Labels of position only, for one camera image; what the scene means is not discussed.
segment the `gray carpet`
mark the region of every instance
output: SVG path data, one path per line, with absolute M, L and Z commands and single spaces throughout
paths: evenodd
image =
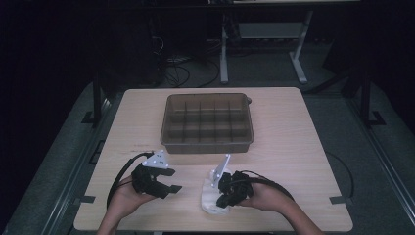
M 272 53 L 255 51 L 245 57 L 230 57 L 227 86 L 295 86 L 307 90 L 333 76 L 321 68 L 329 46 L 309 44 L 300 57 L 309 82 L 299 85 L 286 53 L 289 49 L 282 47 L 271 50 Z M 217 63 L 218 57 L 211 57 L 211 60 Z M 181 66 L 191 74 L 183 87 L 196 87 L 217 73 L 211 63 L 191 62 Z M 223 85 L 217 79 L 209 87 L 220 86 Z M 368 130 L 356 116 L 354 107 L 358 97 L 351 100 L 341 97 L 342 86 L 340 82 L 318 95 L 306 95 L 304 99 L 343 196 L 348 197 L 353 191 L 351 199 L 347 200 L 347 208 L 354 226 L 347 234 L 415 234 L 414 224 L 380 164 Z M 170 85 L 165 82 L 161 87 Z M 376 86 L 372 90 L 372 110 L 379 111 L 387 125 L 374 126 L 370 133 L 379 140 L 414 195 L 415 138 L 393 111 L 383 92 Z M 94 170 L 90 162 L 99 157 L 94 154 L 95 148 L 100 140 L 106 139 L 121 98 L 122 94 L 119 94 L 110 105 L 107 103 L 103 120 L 97 128 L 92 128 L 91 124 L 81 123 L 85 113 L 92 111 L 92 87 L 85 88 L 4 234 L 42 234 L 42 231 L 44 234 L 94 234 L 76 231 L 72 229 L 72 223 L 79 207 L 78 200 Z

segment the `translucent plastic bin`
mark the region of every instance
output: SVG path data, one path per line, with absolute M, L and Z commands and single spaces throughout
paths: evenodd
M 170 95 L 161 143 L 170 154 L 245 153 L 254 141 L 249 103 L 242 93 Z

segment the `table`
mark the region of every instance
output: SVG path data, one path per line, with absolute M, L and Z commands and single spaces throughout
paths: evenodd
M 324 231 L 349 231 L 352 221 L 345 204 L 332 205 L 341 192 L 324 150 L 296 88 L 142 89 L 125 92 L 106 144 L 97 162 L 74 221 L 79 230 L 97 230 L 106 211 L 111 185 L 125 163 L 139 153 L 161 150 L 166 98 L 185 93 L 245 93 L 250 104 L 254 142 L 242 154 L 232 154 L 228 168 L 252 170 L 286 187 L 303 210 Z M 204 179 L 224 158 L 213 155 L 166 155 L 171 177 L 159 176 L 166 185 L 183 188 L 164 200 L 155 199 L 122 220 L 119 230 L 140 231 L 291 231 L 288 221 L 275 212 L 234 207 L 226 215 L 201 208 Z

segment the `wooden table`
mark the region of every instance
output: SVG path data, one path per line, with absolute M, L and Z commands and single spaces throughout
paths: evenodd
M 243 154 L 233 154 L 232 171 L 252 170 L 286 187 L 303 210 L 324 231 L 349 231 L 352 221 L 345 204 L 332 205 L 341 196 L 307 107 L 296 88 L 156 89 L 125 92 L 74 221 L 79 230 L 97 230 L 106 212 L 111 185 L 125 163 L 139 153 L 165 149 L 160 142 L 166 98 L 185 93 L 245 93 L 250 104 L 254 142 Z M 201 208 L 204 179 L 224 158 L 218 155 L 169 155 L 171 177 L 159 176 L 166 185 L 183 188 L 164 200 L 155 199 L 125 218 L 119 230 L 141 231 L 291 231 L 275 212 L 233 207 L 226 215 Z M 125 174 L 128 175 L 138 159 Z

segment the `floor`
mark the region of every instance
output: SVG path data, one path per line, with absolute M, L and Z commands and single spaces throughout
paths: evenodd
M 293 43 L 258 41 L 254 47 L 229 57 L 230 81 L 226 85 L 216 76 L 219 58 L 215 54 L 209 57 L 209 62 L 180 64 L 190 74 L 189 80 L 180 87 L 197 87 L 214 79 L 207 87 L 294 86 L 306 91 L 334 76 L 321 67 L 330 45 L 307 43 L 300 61 L 308 83 L 299 84 L 288 57 Z M 185 56 L 178 54 L 174 58 Z M 179 75 L 178 83 L 187 77 L 187 72 L 178 67 L 167 71 L 173 76 Z M 376 85 L 372 85 L 371 111 L 378 111 L 386 125 L 368 129 L 358 116 L 359 94 L 344 98 L 341 95 L 344 84 L 341 81 L 318 94 L 303 97 L 346 197 L 354 224 L 346 234 L 415 234 L 411 196 L 415 195 L 415 137 Z M 165 80 L 159 88 L 171 86 Z M 104 102 L 103 118 L 93 128 L 91 123 L 82 123 L 85 114 L 93 109 L 92 85 L 85 87 L 4 235 L 94 234 L 77 231 L 72 223 L 121 99 L 122 93 L 117 93 L 112 100 Z M 144 233 L 119 231 L 116 234 Z

